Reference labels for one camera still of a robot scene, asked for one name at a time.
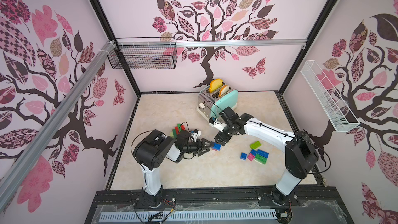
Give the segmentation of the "lime lego brick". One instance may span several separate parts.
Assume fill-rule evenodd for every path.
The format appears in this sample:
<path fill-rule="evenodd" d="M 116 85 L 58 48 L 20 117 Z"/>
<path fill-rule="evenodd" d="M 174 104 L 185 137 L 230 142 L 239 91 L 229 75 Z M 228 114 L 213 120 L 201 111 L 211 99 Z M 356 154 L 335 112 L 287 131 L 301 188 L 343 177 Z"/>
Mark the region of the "lime lego brick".
<path fill-rule="evenodd" d="M 256 150 L 256 149 L 258 149 L 260 146 L 261 146 L 261 143 L 260 143 L 259 141 L 256 141 L 256 142 L 250 144 L 249 147 L 250 147 L 251 149 L 253 149 L 253 150 Z"/>

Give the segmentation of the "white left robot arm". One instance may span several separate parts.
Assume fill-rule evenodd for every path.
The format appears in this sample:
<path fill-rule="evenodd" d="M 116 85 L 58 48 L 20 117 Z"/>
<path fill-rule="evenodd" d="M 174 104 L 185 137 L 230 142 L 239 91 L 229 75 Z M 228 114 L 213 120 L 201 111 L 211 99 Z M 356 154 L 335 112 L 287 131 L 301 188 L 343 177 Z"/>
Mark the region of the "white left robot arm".
<path fill-rule="evenodd" d="M 145 137 L 131 149 L 132 156 L 140 165 L 144 177 L 144 202 L 155 208 L 162 203 L 163 186 L 160 179 L 160 165 L 165 159 L 176 164 L 186 154 L 202 156 L 215 147 L 215 143 L 200 138 L 201 132 L 182 130 L 174 138 L 159 130 L 150 130 L 138 135 Z"/>

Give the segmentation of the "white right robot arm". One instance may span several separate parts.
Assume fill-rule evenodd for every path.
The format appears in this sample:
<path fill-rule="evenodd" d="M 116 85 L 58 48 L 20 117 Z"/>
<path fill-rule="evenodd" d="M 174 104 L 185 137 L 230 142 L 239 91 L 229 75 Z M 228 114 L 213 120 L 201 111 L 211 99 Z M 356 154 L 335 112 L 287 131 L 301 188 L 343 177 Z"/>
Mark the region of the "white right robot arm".
<path fill-rule="evenodd" d="M 209 118 L 209 125 L 219 130 L 216 143 L 224 146 L 234 135 L 250 135 L 278 148 L 285 154 L 285 170 L 273 186 L 270 198 L 279 206 L 285 205 L 296 186 L 307 177 L 319 160 L 316 150 L 307 133 L 284 131 L 261 122 L 250 114 L 239 116 L 230 107 Z"/>

